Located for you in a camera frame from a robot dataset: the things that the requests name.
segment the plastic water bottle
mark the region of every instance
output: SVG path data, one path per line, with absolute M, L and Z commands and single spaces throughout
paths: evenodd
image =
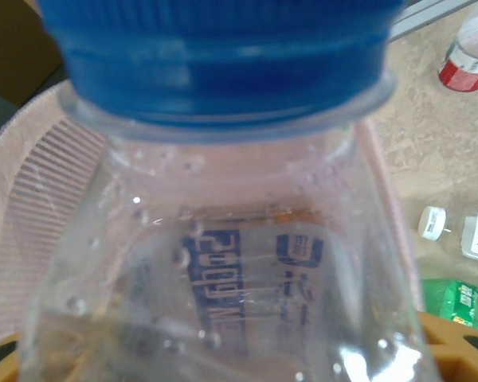
M 439 380 L 362 120 L 401 1 L 39 3 L 109 146 L 21 382 Z
M 459 92 L 478 90 L 478 5 L 446 53 L 439 78 L 445 86 Z
M 428 206 L 421 214 L 417 229 L 421 237 L 432 241 L 445 240 L 442 236 L 447 233 L 460 235 L 462 253 L 478 260 L 478 209 L 467 216 L 450 218 L 445 209 Z

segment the green label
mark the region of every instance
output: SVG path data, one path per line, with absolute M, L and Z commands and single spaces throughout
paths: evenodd
M 478 299 L 478 287 L 460 281 L 454 284 L 456 297 L 451 319 L 462 325 L 472 326 Z

